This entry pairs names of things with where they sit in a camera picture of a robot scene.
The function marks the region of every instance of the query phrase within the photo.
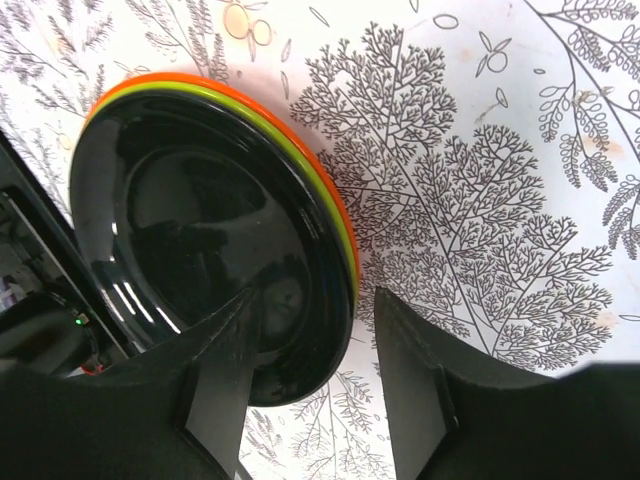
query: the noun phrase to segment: plant drawing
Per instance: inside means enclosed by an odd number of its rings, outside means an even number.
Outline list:
[[[638,91],[630,92],[629,105],[617,103],[609,96],[613,88],[600,85],[590,69],[601,72],[618,69],[622,75],[640,83],[640,29],[629,23],[619,38],[613,38],[599,33],[596,27],[599,22],[633,21],[638,10],[625,0],[565,0],[559,11],[548,13],[535,9],[526,0],[525,3],[562,43],[571,68],[567,84],[550,85],[540,91],[542,138],[545,142],[556,141],[566,120],[569,133],[560,136],[559,146],[569,183],[580,188],[582,179],[586,178],[596,188],[608,192],[610,184],[619,181],[609,158],[611,119],[620,128],[640,163],[638,142],[635,140],[640,129],[631,132],[621,121],[621,115],[640,119],[640,105],[636,100]],[[554,28],[558,24],[572,28],[567,38]],[[579,84],[578,69],[587,76],[590,84]],[[621,243],[633,260],[637,258],[640,247],[640,219],[636,216],[640,189],[636,187],[637,182],[636,176],[630,175],[617,185],[602,218],[603,225],[609,227],[609,247],[614,249]]]
[[[367,408],[372,400],[367,386],[353,372],[338,372],[293,407],[295,419],[304,422],[305,429],[294,437],[291,449],[305,462],[308,478],[393,478],[392,465],[370,451],[365,437],[374,421]]]
[[[271,25],[264,20],[249,19],[249,11],[260,10],[267,2],[253,5],[243,5],[239,2],[225,2],[222,23],[227,33],[236,40],[247,40],[251,61],[256,60],[257,46],[267,47],[273,40]]]
[[[33,128],[25,132],[15,124],[5,93],[0,93],[0,126],[20,157],[35,169],[38,180],[55,206],[68,217],[71,212],[60,194],[66,187],[66,178],[56,161],[58,158],[53,146],[42,129]]]
[[[181,21],[175,2],[170,0],[125,0],[129,8],[149,29],[146,39],[156,50],[177,59],[184,51],[200,75],[227,83],[229,71],[224,55],[224,42],[214,33],[211,7],[205,0],[185,0],[187,21]]]
[[[480,62],[478,62],[478,68],[476,69],[476,78],[484,71],[487,70],[493,73],[502,73],[507,69],[509,65],[509,57],[504,52],[504,49],[511,43],[510,38],[498,42],[495,46],[491,44],[491,40],[484,32],[478,32],[482,45],[488,52]]]
[[[573,247],[567,217],[542,214],[533,148],[501,125],[445,138],[456,112],[440,48],[372,23],[308,59],[312,84],[291,105],[332,151],[318,156],[348,206],[363,257],[359,316],[373,328],[378,285],[428,321],[530,370],[575,365],[610,337],[612,301],[591,280],[605,246]]]
[[[278,461],[278,453],[282,449],[282,435],[276,433],[271,418],[256,408],[247,412],[244,423],[244,439],[270,465],[282,467]]]
[[[100,63],[94,69],[87,67],[86,56],[100,51],[113,29],[110,13],[101,12],[102,0],[57,0],[57,14],[49,15],[48,28],[55,37],[55,45],[46,45],[45,55],[33,45],[22,42],[23,34],[37,30],[33,7],[39,0],[5,0],[0,8],[0,53],[2,71],[13,71],[20,82],[31,86],[36,103],[48,110],[64,111],[84,118],[104,92],[105,67]],[[82,34],[77,34],[76,16],[80,9],[88,18],[82,23]],[[45,73],[53,82],[42,82]]]
[[[433,17],[433,24],[442,30],[455,30],[460,25],[458,18],[448,13],[441,13]]]

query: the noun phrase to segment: stack of plates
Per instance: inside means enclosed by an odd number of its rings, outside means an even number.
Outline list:
[[[299,400],[333,374],[358,297],[355,236],[317,158],[266,109],[197,76],[128,80],[89,114],[70,189],[80,250],[140,351],[253,283],[251,404]]]

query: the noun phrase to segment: tablecloth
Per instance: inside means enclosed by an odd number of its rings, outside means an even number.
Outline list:
[[[373,341],[389,287],[548,375],[640,358],[640,19],[624,0],[0,0],[0,128],[69,218],[84,116],[178,70],[230,84],[317,152],[362,294],[336,375],[250,409],[257,479],[395,478]]]

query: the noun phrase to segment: stain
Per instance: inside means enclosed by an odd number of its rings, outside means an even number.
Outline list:
[[[470,48],[463,48],[460,50],[460,61],[461,62],[470,62],[473,60],[473,52]]]
[[[499,105],[499,103],[495,103],[495,104],[491,105],[490,107],[488,107],[482,114],[480,114],[480,116],[478,118],[476,118],[475,123],[482,122],[484,120],[484,117],[486,117],[489,114],[489,112],[491,110],[493,110],[494,108],[496,108],[498,105]]]
[[[595,323],[599,327],[614,328],[620,324],[620,319],[617,315],[605,310],[604,312],[600,312]]]
[[[629,285],[631,285],[633,287],[633,289],[636,291],[636,293],[638,294],[638,296],[640,296],[640,285],[638,285],[637,281],[638,278],[636,276],[636,272],[629,272],[626,268],[624,269],[624,274],[627,277],[627,280],[629,280]]]
[[[233,38],[243,40],[249,35],[249,16],[241,5],[229,4],[224,9],[223,23],[227,33]]]
[[[624,160],[624,149],[622,145],[616,142],[609,144],[609,155],[620,157],[620,160]]]
[[[582,143],[584,144],[584,149],[590,154],[594,154],[598,150],[600,150],[596,144],[595,140],[587,135],[582,136]],[[624,161],[625,160],[625,150],[622,145],[617,142],[611,141],[607,145],[606,155],[611,160]]]
[[[416,23],[415,25],[413,25],[412,27],[407,28],[407,32],[410,32],[411,30],[418,28],[420,25],[424,24],[425,22],[428,22],[429,19],[425,18],[424,20],[420,20],[418,23]]]

